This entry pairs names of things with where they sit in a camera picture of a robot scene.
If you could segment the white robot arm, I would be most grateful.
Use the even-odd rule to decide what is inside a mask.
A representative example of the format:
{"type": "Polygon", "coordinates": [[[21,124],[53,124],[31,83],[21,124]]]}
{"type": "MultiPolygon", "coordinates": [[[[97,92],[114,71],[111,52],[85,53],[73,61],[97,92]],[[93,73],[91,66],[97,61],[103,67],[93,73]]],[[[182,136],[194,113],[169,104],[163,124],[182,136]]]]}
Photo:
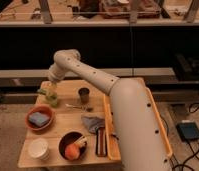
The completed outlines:
{"type": "Polygon", "coordinates": [[[56,83],[72,71],[110,97],[124,171],[171,171],[168,141],[149,89],[138,79],[119,78],[80,61],[75,50],[54,54],[48,78],[56,83]]]}

